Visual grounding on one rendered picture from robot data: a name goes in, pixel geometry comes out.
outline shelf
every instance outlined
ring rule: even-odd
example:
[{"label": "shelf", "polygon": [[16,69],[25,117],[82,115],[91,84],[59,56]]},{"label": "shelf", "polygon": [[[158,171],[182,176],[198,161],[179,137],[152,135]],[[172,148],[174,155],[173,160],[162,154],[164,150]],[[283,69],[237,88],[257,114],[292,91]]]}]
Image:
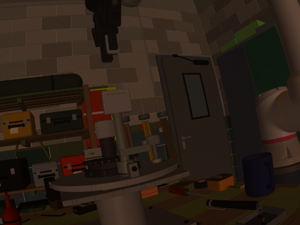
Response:
[{"label": "shelf", "polygon": [[0,113],[81,102],[83,87],[0,97]]},{"label": "shelf", "polygon": [[78,130],[71,130],[71,131],[59,132],[59,133],[6,139],[6,140],[0,140],[0,147],[21,145],[21,142],[23,140],[25,140],[25,142],[27,143],[34,143],[34,142],[43,142],[43,141],[50,141],[55,139],[78,137],[78,136],[84,136],[83,139],[86,139],[87,137],[89,137],[86,133],[89,133],[89,129],[78,129]]},{"label": "shelf", "polygon": [[[9,195],[12,194],[18,194],[18,193],[25,193],[25,192],[34,192],[34,191],[39,191],[39,190],[45,190],[44,186],[41,187],[36,187],[35,183],[30,183],[25,189],[21,190],[12,190],[12,191],[7,191]],[[0,196],[4,196],[5,192],[0,192]]]}]

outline mug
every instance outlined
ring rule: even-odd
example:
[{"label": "mug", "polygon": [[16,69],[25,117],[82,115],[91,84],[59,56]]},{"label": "mug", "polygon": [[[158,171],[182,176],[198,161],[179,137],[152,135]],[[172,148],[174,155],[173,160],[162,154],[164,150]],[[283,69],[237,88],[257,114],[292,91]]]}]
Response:
[{"label": "mug", "polygon": [[249,155],[242,159],[246,195],[263,197],[275,190],[275,175],[271,152]]}]

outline red bottle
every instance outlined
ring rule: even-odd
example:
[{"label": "red bottle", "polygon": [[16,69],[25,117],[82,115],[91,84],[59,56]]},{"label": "red bottle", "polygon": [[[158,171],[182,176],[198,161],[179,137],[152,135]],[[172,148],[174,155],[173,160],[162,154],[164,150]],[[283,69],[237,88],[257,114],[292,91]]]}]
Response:
[{"label": "red bottle", "polygon": [[22,219],[18,210],[12,206],[9,194],[5,192],[6,208],[3,212],[3,223],[5,225],[22,225]]}]

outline door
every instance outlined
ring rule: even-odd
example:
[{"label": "door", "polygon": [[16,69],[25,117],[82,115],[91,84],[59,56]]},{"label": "door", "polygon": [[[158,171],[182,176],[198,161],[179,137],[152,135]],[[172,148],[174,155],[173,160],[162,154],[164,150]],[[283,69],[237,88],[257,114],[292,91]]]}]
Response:
[{"label": "door", "polygon": [[189,179],[233,174],[225,118],[216,77],[208,65],[172,55],[156,55],[164,101],[181,170]]}]

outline black ring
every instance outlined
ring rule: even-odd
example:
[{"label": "black ring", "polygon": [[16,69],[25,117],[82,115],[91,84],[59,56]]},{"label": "black ring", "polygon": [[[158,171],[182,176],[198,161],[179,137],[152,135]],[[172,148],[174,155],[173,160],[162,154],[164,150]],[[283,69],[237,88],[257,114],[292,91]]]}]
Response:
[{"label": "black ring", "polygon": [[208,179],[199,179],[194,182],[195,189],[204,189],[208,187]]}]

